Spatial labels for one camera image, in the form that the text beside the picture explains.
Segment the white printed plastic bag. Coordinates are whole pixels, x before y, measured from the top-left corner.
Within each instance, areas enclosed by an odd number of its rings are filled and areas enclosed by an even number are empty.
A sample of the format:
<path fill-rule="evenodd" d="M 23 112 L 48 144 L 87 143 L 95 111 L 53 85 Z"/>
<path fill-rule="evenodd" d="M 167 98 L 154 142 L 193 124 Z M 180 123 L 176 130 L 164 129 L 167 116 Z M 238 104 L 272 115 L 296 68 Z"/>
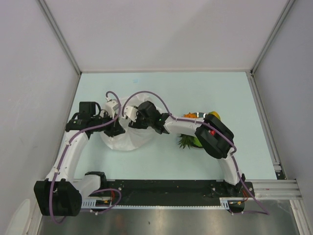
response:
<path fill-rule="evenodd" d="M 144 101 L 152 102 L 153 99 L 147 94 L 137 94 L 128 103 L 129 106 L 138 106 Z M 132 151 L 140 148 L 144 144 L 150 142 L 157 136 L 157 132 L 148 127 L 147 129 L 133 129 L 128 127 L 130 121 L 121 119 L 120 124 L 124 128 L 125 133 L 115 137 L 108 137 L 105 133 L 100 132 L 102 141 L 112 150 Z"/>

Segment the fake orange pineapple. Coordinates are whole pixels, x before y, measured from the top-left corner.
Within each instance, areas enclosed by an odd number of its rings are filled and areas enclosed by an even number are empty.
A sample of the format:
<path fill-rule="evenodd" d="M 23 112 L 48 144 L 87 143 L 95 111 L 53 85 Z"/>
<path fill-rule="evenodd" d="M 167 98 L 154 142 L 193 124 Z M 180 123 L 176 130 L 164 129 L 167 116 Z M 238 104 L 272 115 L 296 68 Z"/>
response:
<path fill-rule="evenodd" d="M 188 114 L 184 114 L 183 117 L 184 118 L 191 118 L 191 113 L 188 113 Z M 195 148 L 193 146 L 193 140 L 194 140 L 194 137 L 193 136 L 189 136 L 189 135 L 185 135 L 185 134 L 181 134 L 179 136 L 180 140 L 178 142 L 179 144 L 179 147 L 184 149 L 185 147 L 188 147 L 188 148 Z"/>

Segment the dark blue ceramic plate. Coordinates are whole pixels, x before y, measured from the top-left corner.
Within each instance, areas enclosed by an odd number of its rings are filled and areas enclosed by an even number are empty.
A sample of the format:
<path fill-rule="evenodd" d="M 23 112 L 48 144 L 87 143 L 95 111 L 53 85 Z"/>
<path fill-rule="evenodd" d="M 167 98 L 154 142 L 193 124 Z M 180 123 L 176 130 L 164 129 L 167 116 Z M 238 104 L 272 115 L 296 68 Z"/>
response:
<path fill-rule="evenodd" d="M 203 112 L 194 112 L 191 113 L 191 118 L 205 118 L 207 116 L 207 113 L 203 113 Z"/>

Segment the fake green lime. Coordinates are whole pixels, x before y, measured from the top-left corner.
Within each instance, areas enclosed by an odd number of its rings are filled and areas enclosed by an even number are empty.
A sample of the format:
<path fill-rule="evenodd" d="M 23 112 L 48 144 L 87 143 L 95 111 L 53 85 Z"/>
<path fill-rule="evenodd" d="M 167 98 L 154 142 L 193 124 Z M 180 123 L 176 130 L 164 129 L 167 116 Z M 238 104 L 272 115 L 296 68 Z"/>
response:
<path fill-rule="evenodd" d="M 202 144 L 200 143 L 200 141 L 196 137 L 194 137 L 193 146 L 196 148 L 203 148 Z"/>

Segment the fake orange green mango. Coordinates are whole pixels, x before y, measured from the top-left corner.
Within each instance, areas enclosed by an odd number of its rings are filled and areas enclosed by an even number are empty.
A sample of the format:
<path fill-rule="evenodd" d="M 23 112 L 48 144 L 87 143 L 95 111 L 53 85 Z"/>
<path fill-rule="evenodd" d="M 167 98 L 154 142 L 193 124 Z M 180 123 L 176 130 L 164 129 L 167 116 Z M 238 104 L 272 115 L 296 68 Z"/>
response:
<path fill-rule="evenodd" d="M 215 111 L 209 112 L 208 115 L 213 115 L 213 116 L 215 116 L 218 120 L 221 120 L 220 115 L 219 115 L 217 112 L 215 112 Z"/>

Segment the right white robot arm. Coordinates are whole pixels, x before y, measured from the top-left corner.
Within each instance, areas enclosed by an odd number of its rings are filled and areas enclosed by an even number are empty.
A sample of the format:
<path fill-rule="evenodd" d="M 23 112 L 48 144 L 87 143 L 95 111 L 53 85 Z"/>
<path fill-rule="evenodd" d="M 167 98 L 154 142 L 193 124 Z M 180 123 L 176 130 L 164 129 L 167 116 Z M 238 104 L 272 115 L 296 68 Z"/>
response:
<path fill-rule="evenodd" d="M 238 196 L 243 191 L 245 176 L 233 158 L 237 150 L 234 134 L 213 114 L 202 118 L 175 117 L 171 113 L 161 113 L 150 101 L 137 107 L 125 106 L 122 114 L 131 120 L 129 127 L 134 129 L 151 127 L 159 134 L 197 138 L 205 152 L 217 159 L 224 175 L 226 192 L 230 196 Z"/>

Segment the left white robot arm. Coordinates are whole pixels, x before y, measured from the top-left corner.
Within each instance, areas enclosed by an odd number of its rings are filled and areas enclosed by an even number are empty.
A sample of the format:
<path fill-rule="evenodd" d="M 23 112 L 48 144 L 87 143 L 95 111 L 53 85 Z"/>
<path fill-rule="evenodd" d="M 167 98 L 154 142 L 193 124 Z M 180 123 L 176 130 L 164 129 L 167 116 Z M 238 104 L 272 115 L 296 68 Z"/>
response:
<path fill-rule="evenodd" d="M 46 178 L 37 181 L 34 186 L 43 216 L 77 216 L 85 198 L 111 191 L 104 172 L 87 172 L 78 182 L 74 181 L 74 174 L 93 133 L 112 136 L 122 129 L 118 122 L 120 107 L 120 102 L 113 99 L 104 107 L 94 101 L 79 103 L 79 111 L 66 124 L 64 143 L 54 166 Z"/>

